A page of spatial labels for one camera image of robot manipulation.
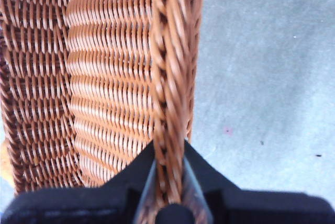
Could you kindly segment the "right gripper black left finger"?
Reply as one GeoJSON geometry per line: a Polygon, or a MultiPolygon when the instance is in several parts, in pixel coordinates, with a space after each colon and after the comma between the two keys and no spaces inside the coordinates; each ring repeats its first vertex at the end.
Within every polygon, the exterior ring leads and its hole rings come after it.
{"type": "Polygon", "coordinates": [[[99,187],[44,188],[18,195],[2,223],[132,223],[154,160],[153,144],[99,187]]]}

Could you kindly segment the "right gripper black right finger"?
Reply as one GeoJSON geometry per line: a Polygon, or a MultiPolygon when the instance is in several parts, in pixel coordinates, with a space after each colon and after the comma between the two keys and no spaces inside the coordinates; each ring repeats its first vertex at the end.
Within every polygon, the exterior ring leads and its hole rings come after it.
{"type": "Polygon", "coordinates": [[[188,143],[185,156],[205,196],[214,223],[334,223],[334,209],[305,193],[240,189],[188,143]]]}

